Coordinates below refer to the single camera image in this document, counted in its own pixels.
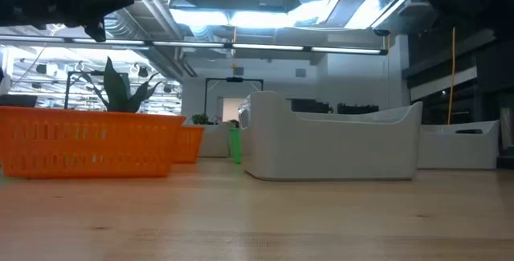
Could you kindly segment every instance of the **cable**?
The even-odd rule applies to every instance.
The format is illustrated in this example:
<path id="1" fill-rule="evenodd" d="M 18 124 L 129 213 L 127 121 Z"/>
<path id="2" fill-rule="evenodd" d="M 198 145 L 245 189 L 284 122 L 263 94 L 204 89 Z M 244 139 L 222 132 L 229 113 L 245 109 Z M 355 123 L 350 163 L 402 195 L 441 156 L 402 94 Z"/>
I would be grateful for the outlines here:
<path id="1" fill-rule="evenodd" d="M 451 86 L 450 86 L 450 103 L 448 105 L 448 125 L 451 124 L 451 107 L 453 106 L 453 88 L 455 85 L 455 27 L 451 32 Z"/>
<path id="2" fill-rule="evenodd" d="M 61 27 L 56 27 L 55 29 L 53 29 L 50 33 L 50 37 L 55 36 L 55 34 L 57 34 L 57 31 L 63 29 L 64 27 L 65 26 L 62 25 Z M 34 67 L 34 65 L 38 62 L 39 57 L 41 57 L 41 55 L 43 54 L 45 49 L 47 49 L 47 45 L 48 45 L 48 43 L 45 43 L 43 45 L 43 49 L 41 49 L 38 56 L 34 59 L 34 62 L 31 64 L 31 66 L 23 73 L 23 75 L 18 80 L 16 80 L 16 82 L 14 82 L 14 84 L 10 88 L 15 88 L 16 85 L 18 85 L 25 78 L 25 76 L 27 76 L 27 74 L 31 71 L 31 69 Z"/>

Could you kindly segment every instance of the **ceiling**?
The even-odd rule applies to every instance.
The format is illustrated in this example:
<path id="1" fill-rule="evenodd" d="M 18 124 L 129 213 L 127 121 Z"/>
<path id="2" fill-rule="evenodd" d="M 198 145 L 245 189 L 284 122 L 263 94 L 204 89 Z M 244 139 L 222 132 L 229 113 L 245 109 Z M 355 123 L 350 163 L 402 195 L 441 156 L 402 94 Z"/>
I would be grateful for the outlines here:
<path id="1" fill-rule="evenodd" d="M 126 8 L 129 17 L 134 21 L 137 29 L 141 29 L 140 35 L 144 38 L 153 40 L 172 40 L 177 37 L 195 40 L 190 27 L 184 24 L 176 24 L 169 13 L 168 0 L 135 0 L 135 4 Z M 391 0 L 379 0 L 381 8 L 386 6 Z M 168 14 L 164 17 L 159 14 L 158 8 L 165 8 Z M 402 29 L 402 18 L 398 13 L 392 14 L 381 25 L 381 29 L 391 29 L 400 31 Z M 212 34 L 219 41 L 232 41 L 234 37 L 238 43 L 262 43 L 262 44 L 290 44 L 290 45 L 312 45 L 312 46 L 341 46 L 341 47 L 361 47 L 361 48 L 382 48 L 383 39 L 376 36 L 371 30 L 346 30 L 344 27 L 327 27 L 324 25 L 303 25 L 301 27 L 285 28 L 244 28 L 235 29 L 230 26 L 209 26 Z M 7 27 L 0 28 L 0 34 L 17 35 L 50 35 L 51 30 L 37 31 L 34 27 Z M 55 32 L 61 37 L 86 38 L 82 28 L 63 28 Z M 87 50 L 70 47 L 31 47 L 18 46 L 17 48 L 3 48 L 9 51 L 10 57 L 14 60 L 13 79 L 16 82 L 20 78 L 22 81 L 16 84 L 14 92 L 33 92 L 46 93 L 40 97 L 40 105 L 62 107 L 62 94 L 66 88 L 66 70 L 76 69 L 78 63 L 84 66 L 84 70 L 102 69 L 104 59 L 107 55 L 113 58 L 115 69 L 118 72 L 127 72 L 133 81 L 133 90 L 138 84 L 145 80 L 137 76 L 137 67 L 148 67 L 151 71 L 163 72 L 169 70 L 171 63 L 176 64 L 177 52 L 174 48 L 162 48 L 159 53 L 163 59 L 156 61 L 149 55 L 140 51 L 106 51 L 106 50 Z M 156 97 L 152 98 L 145 106 L 149 112 L 179 113 L 180 96 L 182 93 L 179 82 L 182 77 L 226 77 L 230 76 L 232 64 L 245 67 L 245 77 L 261 78 L 262 75 L 272 75 L 277 81 L 286 82 L 310 82 L 314 81 L 316 75 L 316 65 L 323 57 L 323 54 L 285 52 L 285 51 L 258 51 L 258 50 L 237 50 L 237 51 L 215 51 L 205 48 L 184 49 L 183 54 L 179 54 L 181 61 L 186 61 L 193 72 L 187 67 L 180 66 L 180 73 L 173 73 L 175 80 L 166 79 L 159 76 L 154 79 L 165 81 L 173 89 L 171 93 L 163 92 L 162 88 L 157 89 Z M 34 70 L 32 64 L 44 63 L 48 67 L 57 67 L 54 74 L 41 75 Z M 304 78 L 295 77 L 296 69 L 305 69 Z M 101 87 L 101 80 L 98 79 L 98 86 Z M 71 88 L 71 106 L 77 109 L 100 108 L 98 99 L 86 87 L 84 81 L 77 81 Z"/>

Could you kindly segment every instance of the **yellow pole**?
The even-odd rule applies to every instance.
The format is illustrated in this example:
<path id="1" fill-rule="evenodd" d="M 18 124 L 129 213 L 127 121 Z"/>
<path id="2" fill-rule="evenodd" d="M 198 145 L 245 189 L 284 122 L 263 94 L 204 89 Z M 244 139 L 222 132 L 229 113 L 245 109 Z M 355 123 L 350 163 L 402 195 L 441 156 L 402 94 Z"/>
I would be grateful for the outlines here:
<path id="1" fill-rule="evenodd" d="M 453 106 L 453 87 L 455 85 L 455 27 L 451 33 L 451 87 L 450 87 L 450 104 L 448 105 L 448 124 L 451 124 L 451 107 Z"/>

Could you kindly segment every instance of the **vent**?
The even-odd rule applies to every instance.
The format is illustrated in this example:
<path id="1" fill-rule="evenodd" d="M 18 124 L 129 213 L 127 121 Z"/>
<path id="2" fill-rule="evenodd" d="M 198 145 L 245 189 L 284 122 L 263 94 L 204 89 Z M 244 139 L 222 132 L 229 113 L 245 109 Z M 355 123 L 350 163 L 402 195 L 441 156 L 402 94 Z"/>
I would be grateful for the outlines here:
<path id="1" fill-rule="evenodd" d="M 244 75 L 244 67 L 236 67 L 232 69 L 232 75 L 234 76 L 243 76 Z"/>
<path id="2" fill-rule="evenodd" d="M 307 77 L 307 69 L 297 68 L 296 69 L 296 77 L 301 77 L 301 78 Z"/>

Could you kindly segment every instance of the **potted plant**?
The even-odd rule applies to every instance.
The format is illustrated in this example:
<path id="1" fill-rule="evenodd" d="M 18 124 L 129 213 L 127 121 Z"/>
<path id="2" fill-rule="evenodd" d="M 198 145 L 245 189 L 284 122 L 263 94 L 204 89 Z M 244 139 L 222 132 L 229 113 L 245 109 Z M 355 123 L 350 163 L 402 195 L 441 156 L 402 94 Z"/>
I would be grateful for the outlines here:
<path id="1" fill-rule="evenodd" d="M 82 75 L 92 83 L 89 75 Z M 164 177 L 175 158 L 184 116 L 137 112 L 155 91 L 149 82 L 133 96 L 107 60 L 104 88 L 94 91 L 107 112 L 0 108 L 0 163 L 9 177 Z"/>

